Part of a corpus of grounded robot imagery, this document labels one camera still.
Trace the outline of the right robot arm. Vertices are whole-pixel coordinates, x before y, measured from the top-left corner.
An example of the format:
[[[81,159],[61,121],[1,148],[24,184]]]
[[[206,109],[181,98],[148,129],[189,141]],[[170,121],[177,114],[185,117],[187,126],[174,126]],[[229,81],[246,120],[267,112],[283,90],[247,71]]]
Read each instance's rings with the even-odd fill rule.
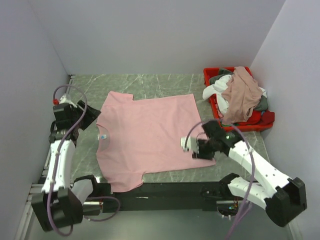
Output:
[[[307,209],[306,185],[298,177],[291,178],[263,158],[236,127],[226,131],[216,120],[199,122],[205,139],[190,133],[180,139],[184,151],[191,151],[194,159],[212,160],[220,152],[250,173],[245,180],[230,173],[219,181],[217,193],[224,199],[242,198],[265,210],[279,227],[285,227]]]

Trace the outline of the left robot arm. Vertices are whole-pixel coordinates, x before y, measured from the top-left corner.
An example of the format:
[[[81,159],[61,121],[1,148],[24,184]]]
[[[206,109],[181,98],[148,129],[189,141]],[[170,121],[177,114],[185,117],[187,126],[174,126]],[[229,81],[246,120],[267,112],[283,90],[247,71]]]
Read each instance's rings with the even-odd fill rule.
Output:
[[[85,130],[100,115],[100,111],[82,100],[54,100],[55,120],[50,127],[50,161],[47,177],[40,193],[35,194],[31,206],[45,232],[72,227],[83,220],[83,204],[94,201],[100,188],[93,175],[82,176],[71,187],[71,166],[77,146],[79,130]]]

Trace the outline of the pink t shirt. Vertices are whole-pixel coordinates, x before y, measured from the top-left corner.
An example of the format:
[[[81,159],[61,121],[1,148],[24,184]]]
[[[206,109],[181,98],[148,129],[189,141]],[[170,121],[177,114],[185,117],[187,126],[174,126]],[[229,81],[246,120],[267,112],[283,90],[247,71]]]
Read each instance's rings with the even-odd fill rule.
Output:
[[[131,191],[149,173],[215,165],[181,147],[181,138],[202,131],[200,120],[193,94],[135,100],[132,94],[110,91],[96,122],[96,158],[111,190]]]

